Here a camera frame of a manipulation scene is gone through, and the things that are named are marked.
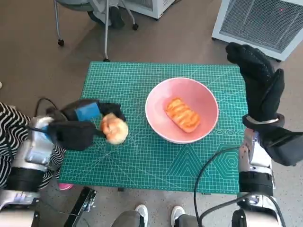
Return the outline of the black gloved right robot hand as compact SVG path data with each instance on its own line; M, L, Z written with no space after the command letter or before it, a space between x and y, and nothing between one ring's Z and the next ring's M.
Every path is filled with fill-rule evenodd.
M229 43L225 50L245 81L248 116L257 122L276 120L285 88L284 70L275 70L262 51L247 44Z

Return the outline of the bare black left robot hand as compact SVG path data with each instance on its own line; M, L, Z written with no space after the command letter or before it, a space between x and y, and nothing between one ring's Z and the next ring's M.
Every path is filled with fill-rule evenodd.
M103 103L99 99L81 99L68 104L60 112L68 121L89 121L100 115L114 114L116 117L126 122L126 118L121 111L121 105L116 103Z

